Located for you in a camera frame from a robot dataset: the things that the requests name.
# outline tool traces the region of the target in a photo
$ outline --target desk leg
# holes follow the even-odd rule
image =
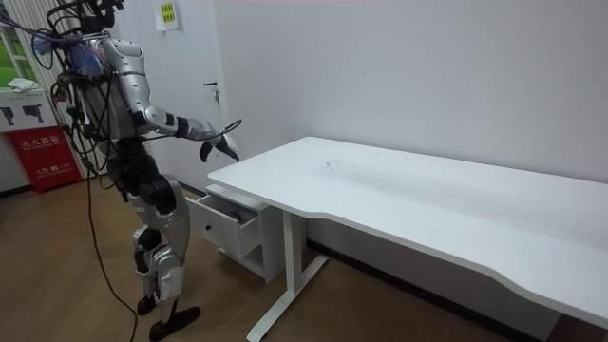
[[[293,224],[294,214],[283,212],[283,229],[285,231],[285,274],[287,276],[287,292],[278,299],[272,308],[257,322],[247,335],[249,342],[259,342],[287,310],[300,291],[313,278],[327,261],[326,256],[317,256],[302,272],[302,227]]]

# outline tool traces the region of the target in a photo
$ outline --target door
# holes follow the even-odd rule
[[[156,30],[154,10],[159,3],[125,1],[112,34],[142,47],[153,104],[174,115],[209,121],[220,130],[229,123],[216,102],[217,87],[203,86],[219,82],[220,75],[212,4],[175,0],[180,28],[163,32]],[[150,142],[149,151],[161,172],[203,190],[210,184],[207,174],[232,161],[214,150],[209,162],[203,164],[199,158],[201,144],[166,138]]]

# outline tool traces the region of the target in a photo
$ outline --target red fire extinguisher box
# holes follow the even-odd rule
[[[38,194],[56,186],[82,181],[61,128],[53,126],[5,134],[28,173],[31,187]]]

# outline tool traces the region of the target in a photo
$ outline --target baseboard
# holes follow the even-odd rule
[[[394,275],[388,274],[384,271],[378,270],[377,268],[366,264],[365,262],[359,261],[351,256],[342,254],[334,249],[322,245],[311,239],[307,240],[308,247],[316,250],[317,252],[334,258],[340,262],[343,262],[365,274],[376,277],[389,285],[396,287],[402,291],[405,291],[411,295],[415,295],[431,304],[434,304],[446,311],[460,316],[468,321],[471,321],[477,325],[480,325],[494,333],[497,333],[505,338],[512,341],[522,342],[542,342],[540,339],[532,337],[527,333],[520,332],[514,328],[511,328],[495,319],[485,316],[481,313],[477,313],[467,307],[464,307],[458,303],[455,303],[449,299],[443,298],[440,295],[434,294],[414,284],[408,283],[405,280],[398,278]]]
[[[181,185],[181,187],[184,190],[188,190],[188,191],[190,191],[191,193],[193,193],[193,194],[195,194],[197,196],[201,196],[202,198],[205,197],[205,196],[207,196],[207,193],[205,193],[204,191],[200,191],[199,189],[197,189],[195,187],[192,187],[192,186],[190,186],[188,184],[184,184],[181,181],[180,181],[180,185]]]
[[[7,198],[14,195],[23,194],[31,190],[31,185],[20,186],[18,188],[0,191],[0,199]]]

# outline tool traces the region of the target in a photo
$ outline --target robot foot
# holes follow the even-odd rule
[[[145,295],[140,301],[137,303],[137,314],[138,315],[147,315],[150,314],[152,310],[156,308],[156,300],[154,297],[149,297]]]
[[[186,310],[175,312],[171,315],[171,319],[168,323],[162,324],[160,321],[156,322],[150,328],[150,341],[157,342],[164,339],[166,336],[181,330],[194,322],[200,316],[200,308],[192,307]]]

